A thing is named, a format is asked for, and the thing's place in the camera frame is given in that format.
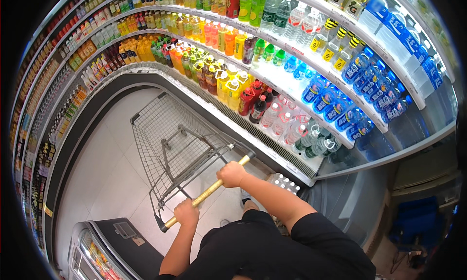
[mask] white tiled floor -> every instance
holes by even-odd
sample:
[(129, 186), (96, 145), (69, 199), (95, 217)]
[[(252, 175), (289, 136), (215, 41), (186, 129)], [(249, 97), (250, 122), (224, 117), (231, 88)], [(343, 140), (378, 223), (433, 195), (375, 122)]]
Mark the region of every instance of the white tiled floor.
[[(58, 211), (56, 253), (60, 269), (68, 270), (67, 255), (73, 226), (79, 221), (129, 218), (131, 223), (161, 254), (169, 250), (179, 225), (166, 233), (158, 228), (149, 199), (150, 184), (141, 163), (130, 118), (158, 96), (158, 89), (131, 93), (117, 102), (93, 131), (86, 142), (67, 181)], [(229, 152), (226, 160), (239, 160), (240, 154)], [(216, 180), (216, 171), (223, 166), (218, 160), (185, 190), (195, 198)], [(246, 170), (265, 178), (269, 170), (254, 161)], [(197, 233), (191, 248), (191, 260), (196, 258), (203, 236), (219, 227), (222, 219), (241, 218), (240, 189), (221, 187), (202, 203)], [(173, 209), (186, 197), (178, 193), (161, 211), (164, 221), (173, 216)]]

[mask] black and yellow label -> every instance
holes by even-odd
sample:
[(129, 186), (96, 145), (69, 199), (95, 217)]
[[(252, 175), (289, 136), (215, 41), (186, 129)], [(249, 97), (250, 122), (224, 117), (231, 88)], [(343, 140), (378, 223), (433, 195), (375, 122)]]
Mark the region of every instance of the black and yellow label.
[(341, 71), (346, 63), (347, 62), (345, 60), (343, 60), (342, 58), (339, 58), (337, 59), (336, 63), (334, 63), (334, 68), (336, 68), (337, 71)]
[(326, 51), (324, 51), (324, 54), (323, 54), (324, 61), (329, 62), (333, 55), (334, 55), (333, 51), (331, 51), (330, 49), (326, 49)]

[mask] blue bottle cap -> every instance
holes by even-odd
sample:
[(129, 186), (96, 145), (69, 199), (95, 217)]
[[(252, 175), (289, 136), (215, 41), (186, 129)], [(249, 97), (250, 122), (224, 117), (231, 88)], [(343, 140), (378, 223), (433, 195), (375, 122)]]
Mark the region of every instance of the blue bottle cap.
[(373, 51), (370, 48), (365, 48), (365, 54), (370, 58), (373, 57)]
[(389, 72), (388, 72), (388, 77), (389, 77), (389, 79), (391, 79), (392, 81), (394, 81), (394, 80), (396, 79), (395, 74), (394, 74), (393, 71), (389, 71)]
[(379, 70), (386, 69), (386, 65), (383, 62), (381, 62), (381, 60), (378, 60), (377, 64), (378, 64)]
[(412, 103), (412, 98), (410, 97), (410, 95), (405, 97), (405, 101), (407, 102), (408, 105)]
[(399, 89), (400, 92), (404, 92), (404, 91), (405, 91), (405, 87), (404, 87), (404, 85), (402, 85), (402, 83), (399, 83), (399, 84), (397, 85), (397, 88)]

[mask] cart wire basket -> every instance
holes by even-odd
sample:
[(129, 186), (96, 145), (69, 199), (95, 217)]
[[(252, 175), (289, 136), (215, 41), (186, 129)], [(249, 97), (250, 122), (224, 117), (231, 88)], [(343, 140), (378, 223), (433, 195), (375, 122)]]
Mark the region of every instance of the cart wire basket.
[(151, 184), (149, 197), (160, 228), (160, 209), (167, 201), (178, 192), (192, 199), (184, 187), (218, 159), (227, 163), (222, 155), (237, 145), (168, 92), (135, 114), (131, 125)]

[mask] shopping cart handle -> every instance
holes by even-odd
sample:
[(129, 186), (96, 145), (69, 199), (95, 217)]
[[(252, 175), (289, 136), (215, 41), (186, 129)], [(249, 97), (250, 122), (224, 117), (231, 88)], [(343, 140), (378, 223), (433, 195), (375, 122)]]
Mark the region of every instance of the shopping cart handle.
[[(249, 151), (248, 154), (245, 155), (238, 163), (241, 166), (244, 166), (245, 164), (247, 164), (248, 161), (250, 161), (255, 156), (256, 154), (253, 151)], [(209, 197), (212, 193), (214, 193), (217, 189), (219, 189), (220, 186), (223, 184), (224, 182), (221, 179), (218, 179), (209, 188), (207, 188), (201, 195), (199, 195), (195, 200), (193, 200), (193, 207), (197, 207), (199, 204), (201, 204), (204, 200), (206, 200), (207, 197)], [(158, 217), (156, 217), (156, 221), (162, 232), (166, 232), (167, 230), (169, 230), (170, 227), (172, 227), (174, 224), (178, 222), (175, 216), (172, 217), (170, 220), (168, 220), (164, 224), (162, 224), (163, 221)]]

